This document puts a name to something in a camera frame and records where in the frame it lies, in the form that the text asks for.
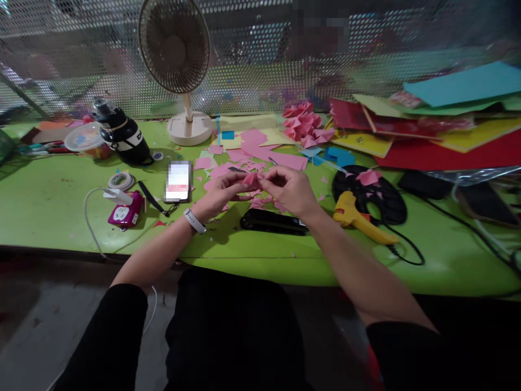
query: electric fan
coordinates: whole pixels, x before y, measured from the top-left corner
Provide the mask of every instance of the electric fan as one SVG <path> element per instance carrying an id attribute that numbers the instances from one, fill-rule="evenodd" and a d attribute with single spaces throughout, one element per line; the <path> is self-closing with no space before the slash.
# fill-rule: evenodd
<path id="1" fill-rule="evenodd" d="M 185 113 L 167 124 L 170 139 L 192 146 L 212 134 L 210 117 L 192 111 L 189 93 L 208 70 L 210 37 L 193 0 L 145 0 L 138 21 L 139 50 L 152 77 L 170 92 L 182 94 Z"/>

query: person's left hand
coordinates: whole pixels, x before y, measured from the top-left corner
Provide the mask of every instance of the person's left hand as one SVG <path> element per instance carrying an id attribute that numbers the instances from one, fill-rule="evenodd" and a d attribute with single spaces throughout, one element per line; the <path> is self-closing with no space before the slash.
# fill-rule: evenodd
<path id="1" fill-rule="evenodd" d="M 253 197 L 238 195 L 238 193 L 253 191 L 253 188 L 241 183 L 245 177 L 246 173 L 230 171 L 226 175 L 216 178 L 210 190 L 192 208 L 192 213 L 197 220 L 201 224 L 205 224 L 221 213 L 229 201 L 251 200 Z"/>

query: fan stand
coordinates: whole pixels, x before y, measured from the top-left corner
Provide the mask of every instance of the fan stand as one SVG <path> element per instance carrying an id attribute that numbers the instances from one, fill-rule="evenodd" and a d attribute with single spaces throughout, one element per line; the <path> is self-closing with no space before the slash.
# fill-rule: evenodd
<path id="1" fill-rule="evenodd" d="M 200 111 L 192 111 L 190 95 L 183 94 L 185 112 L 168 120 L 168 137 L 183 147 L 205 142 L 212 135 L 212 120 Z"/>

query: yellow glue gun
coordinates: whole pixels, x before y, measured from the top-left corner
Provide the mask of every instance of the yellow glue gun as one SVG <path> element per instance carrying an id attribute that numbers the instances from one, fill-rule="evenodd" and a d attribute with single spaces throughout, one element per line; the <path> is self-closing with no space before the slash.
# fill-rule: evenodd
<path id="1" fill-rule="evenodd" d="M 352 192 L 342 193 L 336 203 L 333 220 L 340 223 L 343 227 L 352 225 L 379 244 L 388 245 L 398 243 L 399 239 L 396 235 L 382 231 L 360 214 L 357 207 L 354 205 L 356 200 L 357 198 Z"/>

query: fan base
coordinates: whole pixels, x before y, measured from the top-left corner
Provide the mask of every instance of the fan base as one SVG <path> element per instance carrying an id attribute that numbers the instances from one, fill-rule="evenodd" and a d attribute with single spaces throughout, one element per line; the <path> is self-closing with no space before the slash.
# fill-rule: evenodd
<path id="1" fill-rule="evenodd" d="M 190 147 L 205 142 L 212 134 L 212 120 L 200 111 L 194 111 L 192 122 L 186 120 L 185 113 L 168 120 L 168 137 L 177 145 Z"/>

